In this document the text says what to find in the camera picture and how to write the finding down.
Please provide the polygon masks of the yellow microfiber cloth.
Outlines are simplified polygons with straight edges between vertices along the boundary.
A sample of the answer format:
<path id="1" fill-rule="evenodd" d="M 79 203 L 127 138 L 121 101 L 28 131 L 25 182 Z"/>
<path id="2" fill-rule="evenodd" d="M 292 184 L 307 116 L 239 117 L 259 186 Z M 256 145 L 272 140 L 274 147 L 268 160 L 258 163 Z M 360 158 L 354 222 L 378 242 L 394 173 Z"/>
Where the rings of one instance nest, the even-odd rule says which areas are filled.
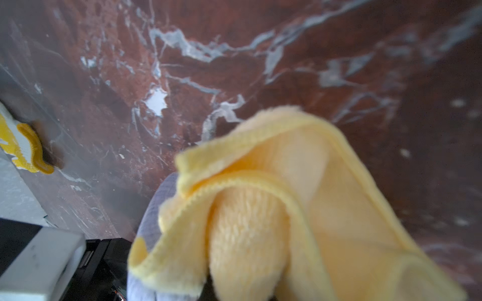
<path id="1" fill-rule="evenodd" d="M 345 136 L 297 107 L 262 110 L 176 156 L 161 235 L 129 272 L 218 300 L 466 300 L 415 243 Z"/>

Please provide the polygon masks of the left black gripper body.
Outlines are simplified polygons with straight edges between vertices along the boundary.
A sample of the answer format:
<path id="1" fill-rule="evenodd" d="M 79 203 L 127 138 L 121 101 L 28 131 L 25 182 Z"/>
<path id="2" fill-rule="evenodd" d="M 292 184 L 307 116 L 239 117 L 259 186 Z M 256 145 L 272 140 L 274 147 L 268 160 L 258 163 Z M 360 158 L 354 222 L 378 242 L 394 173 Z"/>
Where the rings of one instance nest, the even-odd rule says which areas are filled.
<path id="1" fill-rule="evenodd" d="M 130 249 L 124 238 L 87 240 L 62 300 L 126 300 Z"/>

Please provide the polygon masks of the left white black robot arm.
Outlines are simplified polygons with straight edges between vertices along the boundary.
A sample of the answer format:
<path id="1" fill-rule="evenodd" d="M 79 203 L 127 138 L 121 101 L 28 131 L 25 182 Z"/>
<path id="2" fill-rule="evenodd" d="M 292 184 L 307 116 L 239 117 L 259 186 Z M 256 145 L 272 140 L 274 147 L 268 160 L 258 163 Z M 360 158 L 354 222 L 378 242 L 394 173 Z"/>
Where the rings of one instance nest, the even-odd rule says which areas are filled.
<path id="1" fill-rule="evenodd" d="M 126 300 L 130 248 L 1 219 L 1 300 Z"/>

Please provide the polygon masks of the yellow white work glove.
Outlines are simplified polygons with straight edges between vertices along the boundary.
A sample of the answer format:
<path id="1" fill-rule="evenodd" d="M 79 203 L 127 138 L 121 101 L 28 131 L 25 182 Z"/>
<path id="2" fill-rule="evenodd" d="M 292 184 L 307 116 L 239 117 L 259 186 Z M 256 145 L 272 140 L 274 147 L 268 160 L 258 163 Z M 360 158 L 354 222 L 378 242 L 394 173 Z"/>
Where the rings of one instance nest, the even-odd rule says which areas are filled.
<path id="1" fill-rule="evenodd" d="M 40 138 L 30 125 L 17 121 L 1 104 L 1 148 L 12 156 L 18 169 L 30 173 L 52 174 L 54 166 L 43 158 Z"/>

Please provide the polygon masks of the blue-grey fabric eyeglass case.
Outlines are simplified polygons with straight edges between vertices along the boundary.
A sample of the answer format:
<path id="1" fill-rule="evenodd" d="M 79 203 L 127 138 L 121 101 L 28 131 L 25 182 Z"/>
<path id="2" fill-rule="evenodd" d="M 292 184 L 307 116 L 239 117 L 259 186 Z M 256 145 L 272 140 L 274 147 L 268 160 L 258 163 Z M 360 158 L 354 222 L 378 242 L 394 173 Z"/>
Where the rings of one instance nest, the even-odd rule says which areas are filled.
<path id="1" fill-rule="evenodd" d="M 154 193 L 143 219 L 139 225 L 136 238 L 143 238 L 146 242 L 147 249 L 150 251 L 161 236 L 161 230 L 158 225 L 159 207 L 176 193 L 177 173 L 170 174 Z M 158 293 L 146 287 L 131 272 L 128 272 L 127 284 L 127 300 L 136 301 L 174 301 L 174 300 L 197 300 L 187 295 L 169 295 Z"/>

